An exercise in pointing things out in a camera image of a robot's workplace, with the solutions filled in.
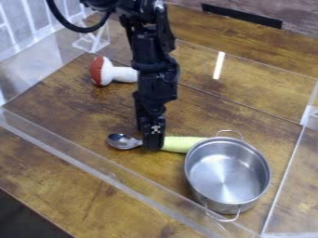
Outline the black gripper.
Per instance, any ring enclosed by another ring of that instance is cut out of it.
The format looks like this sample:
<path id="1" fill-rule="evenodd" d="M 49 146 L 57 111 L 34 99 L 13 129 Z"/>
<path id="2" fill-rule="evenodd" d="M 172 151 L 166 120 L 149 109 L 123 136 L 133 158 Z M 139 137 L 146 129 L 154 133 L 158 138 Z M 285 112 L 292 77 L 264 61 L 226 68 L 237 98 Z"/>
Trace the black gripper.
<path id="1" fill-rule="evenodd" d="M 165 145 L 165 105 L 178 98 L 180 64 L 135 63 L 138 89 L 133 93 L 137 127 L 143 133 L 143 147 L 158 151 Z"/>

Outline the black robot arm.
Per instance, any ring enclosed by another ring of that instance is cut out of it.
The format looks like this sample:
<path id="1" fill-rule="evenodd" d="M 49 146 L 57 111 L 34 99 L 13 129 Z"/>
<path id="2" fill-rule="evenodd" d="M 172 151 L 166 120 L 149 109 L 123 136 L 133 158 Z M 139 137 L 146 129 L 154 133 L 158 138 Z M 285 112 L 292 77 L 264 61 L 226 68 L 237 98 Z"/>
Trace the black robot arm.
<path id="1" fill-rule="evenodd" d="M 138 89 L 133 93 L 143 147 L 158 151 L 166 138 L 166 104 L 178 98 L 180 64 L 170 52 L 176 37 L 164 0 L 81 0 L 94 10 L 117 13 L 133 50 Z"/>

